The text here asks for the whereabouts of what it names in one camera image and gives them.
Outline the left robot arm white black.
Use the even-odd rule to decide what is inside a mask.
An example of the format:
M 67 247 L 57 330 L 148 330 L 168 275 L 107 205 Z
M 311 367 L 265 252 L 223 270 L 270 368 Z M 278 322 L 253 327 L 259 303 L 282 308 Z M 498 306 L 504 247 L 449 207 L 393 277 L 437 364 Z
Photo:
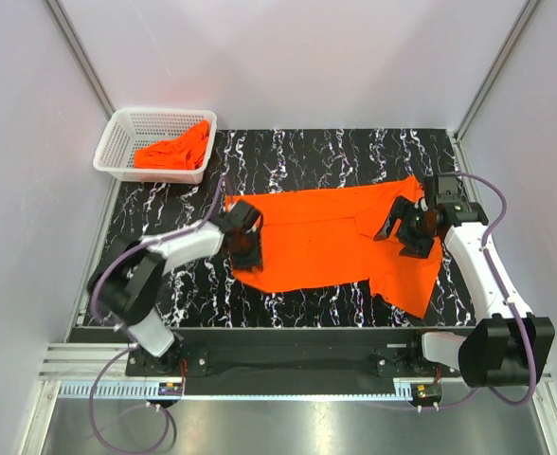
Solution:
M 260 269 L 261 226 L 261 221 L 216 217 L 161 235 L 117 238 L 112 255 L 99 263 L 87 283 L 92 315 L 100 319 L 102 311 L 110 313 L 132 345 L 147 354 L 147 364 L 156 373 L 173 373 L 182 340 L 164 324 L 154 303 L 164 276 L 224 249 L 239 270 Z

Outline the orange t shirt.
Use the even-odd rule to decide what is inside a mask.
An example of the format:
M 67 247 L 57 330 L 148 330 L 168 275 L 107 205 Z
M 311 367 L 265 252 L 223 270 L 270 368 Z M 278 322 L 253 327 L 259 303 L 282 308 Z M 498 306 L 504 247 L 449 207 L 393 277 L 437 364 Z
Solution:
M 262 269 L 235 269 L 235 278 L 266 293 L 366 281 L 372 295 L 423 318 L 442 262 L 438 241 L 426 259 L 401 255 L 395 236 L 375 240 L 392 204 L 423 195 L 404 180 L 366 186 L 250 194 L 243 201 L 263 216 Z

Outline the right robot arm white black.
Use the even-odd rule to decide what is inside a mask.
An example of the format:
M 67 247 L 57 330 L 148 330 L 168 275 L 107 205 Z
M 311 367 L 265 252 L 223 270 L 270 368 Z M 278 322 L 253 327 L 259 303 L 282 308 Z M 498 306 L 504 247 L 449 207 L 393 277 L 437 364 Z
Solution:
M 467 336 L 426 332 L 405 352 L 406 367 L 427 375 L 439 364 L 458 372 L 470 388 L 525 386 L 540 379 L 555 338 L 547 317 L 536 317 L 516 291 L 498 257 L 491 224 L 478 203 L 455 195 L 432 202 L 395 199 L 378 241 L 396 238 L 402 255 L 426 259 L 440 242 L 456 261 L 475 307 L 476 326 Z

